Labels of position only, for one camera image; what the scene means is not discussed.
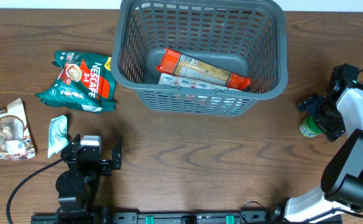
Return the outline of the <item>green lid jar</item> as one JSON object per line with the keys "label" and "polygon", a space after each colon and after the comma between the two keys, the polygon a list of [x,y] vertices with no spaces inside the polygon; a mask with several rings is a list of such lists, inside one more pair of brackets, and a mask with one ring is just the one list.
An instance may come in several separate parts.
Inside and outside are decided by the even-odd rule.
{"label": "green lid jar", "polygon": [[314,117],[306,115],[299,123],[299,130],[305,137],[314,138],[322,134],[322,130],[317,127]]}

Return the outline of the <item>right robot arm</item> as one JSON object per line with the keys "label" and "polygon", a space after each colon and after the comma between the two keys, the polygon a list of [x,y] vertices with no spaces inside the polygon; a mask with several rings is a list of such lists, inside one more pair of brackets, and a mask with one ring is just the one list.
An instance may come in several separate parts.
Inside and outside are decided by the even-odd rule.
{"label": "right robot arm", "polygon": [[311,95],[298,104],[331,142],[346,142],[326,166],[319,187],[286,199],[267,215],[280,223],[342,223],[342,215],[363,219],[363,83],[362,70],[343,64],[333,68],[325,96]]}

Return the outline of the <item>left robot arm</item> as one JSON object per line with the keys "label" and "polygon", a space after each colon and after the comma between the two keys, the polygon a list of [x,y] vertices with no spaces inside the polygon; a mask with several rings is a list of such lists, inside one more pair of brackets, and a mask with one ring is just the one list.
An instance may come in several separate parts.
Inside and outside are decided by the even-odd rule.
{"label": "left robot arm", "polygon": [[101,158],[101,137],[77,135],[61,151],[61,158],[69,170],[62,173],[55,184],[58,202],[64,212],[93,209],[102,176],[111,175],[122,166],[122,139],[113,147],[111,159]]}

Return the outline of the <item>multipack tissue packets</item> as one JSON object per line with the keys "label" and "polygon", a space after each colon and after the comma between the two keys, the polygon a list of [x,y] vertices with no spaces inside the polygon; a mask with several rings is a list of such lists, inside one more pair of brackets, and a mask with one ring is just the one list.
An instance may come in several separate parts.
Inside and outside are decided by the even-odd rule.
{"label": "multipack tissue packets", "polygon": [[[169,75],[166,73],[161,73],[159,85],[170,85],[172,87],[181,87],[181,88],[197,88],[197,89],[205,89],[205,90],[234,90],[240,91],[232,88],[228,88],[225,86],[220,86],[216,84],[212,84],[209,82],[204,82],[197,79],[186,78],[186,77],[178,77],[174,75]],[[186,100],[193,101],[195,95],[185,95]],[[197,102],[199,105],[204,105],[208,96],[198,96]],[[220,101],[219,97],[212,97],[214,103],[218,103]]]}

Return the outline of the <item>green Nescafe coffee bag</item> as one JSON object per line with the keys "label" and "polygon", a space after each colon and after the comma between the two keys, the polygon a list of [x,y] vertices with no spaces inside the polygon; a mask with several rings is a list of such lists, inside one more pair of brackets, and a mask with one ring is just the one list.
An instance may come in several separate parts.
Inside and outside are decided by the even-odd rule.
{"label": "green Nescafe coffee bag", "polygon": [[36,94],[42,103],[92,113],[115,110],[111,57],[58,50],[53,64],[62,71],[49,89]]}

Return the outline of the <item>grey plastic basket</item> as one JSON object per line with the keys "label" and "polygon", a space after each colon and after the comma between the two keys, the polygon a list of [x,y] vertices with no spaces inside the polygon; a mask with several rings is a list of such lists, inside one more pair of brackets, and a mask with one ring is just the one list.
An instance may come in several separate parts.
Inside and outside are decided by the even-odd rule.
{"label": "grey plastic basket", "polygon": [[124,0],[111,70],[152,110],[238,116],[288,83],[273,1]]}

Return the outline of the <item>orange spaghetti pack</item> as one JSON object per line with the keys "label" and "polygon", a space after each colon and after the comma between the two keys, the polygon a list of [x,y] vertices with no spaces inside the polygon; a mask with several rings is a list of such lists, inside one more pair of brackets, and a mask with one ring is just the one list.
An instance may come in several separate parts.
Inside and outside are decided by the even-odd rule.
{"label": "orange spaghetti pack", "polygon": [[186,77],[225,86],[236,90],[246,89],[251,79],[216,67],[170,48],[165,49],[156,70],[169,75]]}

